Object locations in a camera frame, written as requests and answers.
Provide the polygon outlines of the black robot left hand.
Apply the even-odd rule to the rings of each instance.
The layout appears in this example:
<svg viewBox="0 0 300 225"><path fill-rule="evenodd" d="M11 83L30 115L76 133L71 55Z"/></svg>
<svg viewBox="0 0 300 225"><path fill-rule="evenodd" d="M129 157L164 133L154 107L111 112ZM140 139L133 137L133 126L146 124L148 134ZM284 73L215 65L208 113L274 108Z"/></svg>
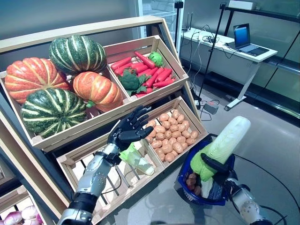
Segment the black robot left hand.
<svg viewBox="0 0 300 225"><path fill-rule="evenodd" d="M147 137L154 129L153 126L143 128L148 123L147 112L143 105L136 107L111 130L107 143L114 144L120 151L124 151L131 143Z"/></svg>

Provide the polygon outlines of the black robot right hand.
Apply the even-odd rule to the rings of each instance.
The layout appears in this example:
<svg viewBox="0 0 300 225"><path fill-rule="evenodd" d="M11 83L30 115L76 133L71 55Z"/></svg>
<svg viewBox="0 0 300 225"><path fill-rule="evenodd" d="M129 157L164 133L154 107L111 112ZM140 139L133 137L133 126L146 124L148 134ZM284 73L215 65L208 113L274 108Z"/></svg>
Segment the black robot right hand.
<svg viewBox="0 0 300 225"><path fill-rule="evenodd" d="M216 183L221 185L229 179L238 180L237 174L230 164L222 164L205 153L201 153L201 158L207 166L217 171L213 176Z"/></svg>

